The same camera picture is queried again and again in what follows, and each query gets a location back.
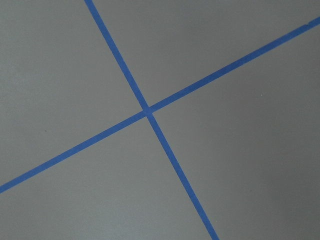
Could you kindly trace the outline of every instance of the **blue tape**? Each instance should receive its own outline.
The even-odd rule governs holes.
[[[96,22],[98,28],[100,29],[107,45],[109,46],[110,50],[112,51],[112,54],[114,56],[114,58],[116,59],[117,63],[119,64],[127,82],[129,83],[136,99],[138,100],[140,106],[142,107],[143,112],[146,114],[146,117],[150,123],[150,125],[152,126],[152,129],[154,130],[159,142],[161,143],[166,155],[168,156],[176,174],[178,175],[185,191],[187,192],[187,194],[189,195],[196,211],[198,212],[202,222],[204,223],[209,235],[211,236],[211,238],[213,240],[219,240],[210,220],[208,219],[205,210],[203,209],[203,207],[201,206],[194,190],[192,189],[184,171],[182,170],[176,156],[174,155],[167,139],[165,138],[161,128],[159,127],[159,124],[157,123],[155,117],[152,115],[150,108],[142,94],[142,92],[140,91],[138,84],[136,83],[134,77],[132,76],[127,64],[125,63],[123,57],[120,54],[120,51],[118,50],[114,40],[112,39],[107,27],[105,26],[103,20],[101,19],[98,10],[96,9],[94,3],[92,2],[92,0],[84,0],[87,7],[89,8],[89,11],[92,14],[92,17],[94,19],[94,21]]]
[[[63,160],[71,157],[72,155],[75,155],[76,153],[82,151],[83,149],[86,149],[90,147],[91,145],[105,139],[106,137],[120,131],[121,129],[124,129],[125,127],[137,122],[138,120],[144,118],[146,115],[141,111],[137,114],[127,118],[126,120],[123,120],[122,122],[108,128],[107,130],[89,138],[88,140],[78,144],[77,146],[74,146],[70,148],[69,150],[61,153],[58,156],[55,156],[54,158],[42,163],[41,165],[25,172],[24,174],[12,179],[11,181],[8,181],[7,183],[0,186],[0,194],[7,191],[10,188],[13,188],[14,186],[28,180],[29,178],[33,177],[34,175],[37,175],[44,170],[47,170],[48,168],[62,162]]]
[[[230,73],[231,71],[241,67],[242,65],[250,62],[251,60],[271,51],[272,49],[280,46],[281,44],[284,44],[285,42],[288,42],[289,40],[299,36],[300,34],[305,33],[306,31],[318,26],[320,24],[320,17],[315,18],[314,20],[310,21],[306,25],[302,25],[301,27],[298,27],[297,29],[287,33],[286,35],[283,35],[279,37],[278,39],[268,43],[267,45],[264,45],[263,47],[249,53],[248,55],[230,63],[229,65],[219,69],[218,71],[204,77],[203,79],[185,87],[184,89],[172,94],[171,96],[166,97],[165,99],[155,103],[150,107],[151,112],[155,112],[174,101],[192,93],[193,91],[203,87],[204,85],[207,85],[211,83],[212,81],[222,77],[223,75]]]

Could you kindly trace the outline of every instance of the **floor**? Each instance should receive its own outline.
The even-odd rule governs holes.
[[[0,239],[319,239],[319,17],[3,1]]]

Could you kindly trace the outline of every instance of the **blue line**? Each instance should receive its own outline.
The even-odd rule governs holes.
[[[136,99],[138,100],[138,102],[140,103],[140,106],[143,109],[143,112],[146,114],[146,117],[150,123],[150,125],[152,126],[159,142],[161,143],[166,155],[168,156],[176,174],[178,175],[185,191],[187,192],[187,194],[189,195],[196,211],[198,212],[202,222],[204,223],[209,235],[211,236],[211,238],[213,240],[219,240],[210,220],[208,219],[205,210],[203,209],[203,207],[201,206],[194,190],[192,189],[185,173],[183,172],[176,156],[174,155],[168,141],[166,140],[159,124],[157,123],[155,117],[152,115],[152,113],[150,112],[150,108],[143,96],[143,94],[141,93],[138,84],[136,83],[135,79],[133,78],[127,64],[125,63],[123,57],[121,56],[114,40],[112,39],[107,27],[105,26],[103,20],[101,19],[98,10],[96,9],[94,3],[92,2],[92,0],[84,0],[87,7],[89,8],[89,11],[92,14],[93,19],[95,20],[98,28],[100,29],[107,45],[109,46],[110,50],[113,53],[113,56],[115,57],[117,63],[119,64],[126,80],[128,81]]]
[[[141,111],[0,186],[0,194],[144,118]]]
[[[143,110],[149,109],[149,106],[148,106],[144,96],[142,95],[140,89],[138,88],[138,85],[137,85],[134,77],[132,76],[129,68],[127,67],[127,64],[125,63],[123,57],[121,56],[114,40],[112,39],[108,29],[106,28],[106,25],[104,24],[102,18],[100,17],[100,14],[98,13],[98,11],[96,9],[96,6],[92,2],[92,0],[84,0],[84,1],[86,3],[90,13],[93,16],[93,19],[94,19],[96,25],[98,26],[100,32],[102,33],[104,40],[108,44],[116,62],[118,63],[121,71],[123,72],[127,82],[129,83],[134,95],[136,96],[140,106],[142,107]]]
[[[250,62],[251,60],[271,51],[272,49],[280,46],[281,44],[284,44],[285,42],[299,36],[300,34],[303,34],[304,32],[318,26],[320,24],[320,17],[315,18],[314,20],[310,21],[306,25],[302,25],[298,27],[297,29],[287,33],[286,35],[283,35],[279,37],[278,39],[264,45],[263,47],[249,53],[248,55],[230,63],[229,65],[219,69],[218,71],[204,77],[203,79],[185,87],[184,89],[172,94],[171,96],[166,97],[165,99],[155,103],[150,107],[151,112],[155,112],[171,103],[174,101],[192,93],[193,91],[203,87],[204,85],[207,85],[211,83],[212,81],[222,77],[223,75],[230,73],[231,71],[241,67],[242,65]]]

